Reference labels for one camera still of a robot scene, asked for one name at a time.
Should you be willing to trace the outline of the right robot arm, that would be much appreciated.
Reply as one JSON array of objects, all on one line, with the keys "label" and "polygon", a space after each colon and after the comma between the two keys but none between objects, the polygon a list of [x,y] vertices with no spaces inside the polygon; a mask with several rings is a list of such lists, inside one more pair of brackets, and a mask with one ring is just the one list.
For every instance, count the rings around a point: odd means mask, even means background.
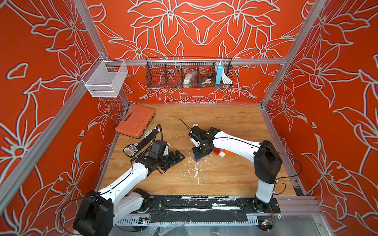
[{"label": "right robot arm", "polygon": [[218,148],[231,151],[251,161],[258,178],[254,205],[256,207],[267,207],[270,204],[277,175],[283,163],[270,141],[252,142],[231,136],[217,128],[212,127],[205,131],[197,126],[189,131],[189,137],[195,145],[192,150],[198,160]]}]

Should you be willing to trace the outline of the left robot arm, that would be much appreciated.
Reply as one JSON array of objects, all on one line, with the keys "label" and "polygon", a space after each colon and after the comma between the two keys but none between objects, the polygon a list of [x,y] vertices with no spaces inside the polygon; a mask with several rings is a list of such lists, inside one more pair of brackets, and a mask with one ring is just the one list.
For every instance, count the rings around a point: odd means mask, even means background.
[{"label": "left robot arm", "polygon": [[149,194],[133,188],[153,171],[165,173],[180,163],[185,156],[178,150],[156,159],[140,156],[132,167],[99,192],[89,191],[81,202],[73,223],[73,229],[81,236],[107,236],[116,223],[128,214],[148,206]]}]

